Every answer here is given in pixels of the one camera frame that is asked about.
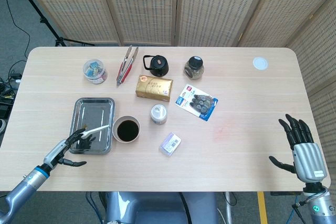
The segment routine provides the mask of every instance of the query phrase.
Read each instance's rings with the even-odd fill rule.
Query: stainless steel tray
[[[93,133],[91,144],[75,143],[70,152],[74,154],[106,154],[111,150],[114,101],[111,98],[80,98],[75,103],[70,135],[78,129],[92,130],[109,124],[110,127]]]

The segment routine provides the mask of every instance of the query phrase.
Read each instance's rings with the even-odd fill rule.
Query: gold package
[[[173,80],[152,76],[139,76],[136,94],[139,97],[170,101]]]

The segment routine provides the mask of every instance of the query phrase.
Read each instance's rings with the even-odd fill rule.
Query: yellow stripe
[[[258,204],[259,204],[260,223],[267,224],[265,197],[263,191],[258,192]]]

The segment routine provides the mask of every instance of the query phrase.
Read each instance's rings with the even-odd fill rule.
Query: black lid
[[[166,58],[164,58],[161,55],[157,55],[155,56],[152,61],[151,61],[151,65],[152,68],[164,68],[166,66],[167,60]]]
[[[198,70],[203,66],[203,60],[199,56],[193,56],[189,59],[189,67]]]

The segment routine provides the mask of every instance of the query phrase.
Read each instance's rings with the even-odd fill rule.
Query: robotic arm
[[[57,164],[64,164],[68,166],[82,166],[86,164],[83,162],[73,162],[65,159],[65,152],[70,149],[75,142],[86,142],[91,144],[95,139],[92,135],[89,135],[86,139],[82,139],[85,129],[75,131],[67,139],[59,142],[51,152],[44,158],[41,166],[36,166],[24,179],[6,196],[6,202],[9,206],[7,213],[0,211],[0,224],[8,224],[12,221],[14,215],[23,206],[23,204],[36,192],[36,190],[47,180],[50,176],[50,172],[55,169]]]
[[[308,204],[314,224],[336,223],[335,205],[331,200],[328,189],[322,186],[322,180],[327,176],[322,154],[319,146],[314,143],[309,127],[302,120],[296,120],[286,114],[290,126],[282,119],[279,123],[285,129],[287,139],[292,150],[294,165],[283,164],[275,157],[269,156],[271,162],[277,167],[297,174],[302,182],[306,183],[303,189],[307,199],[292,205],[303,223],[298,208]]]

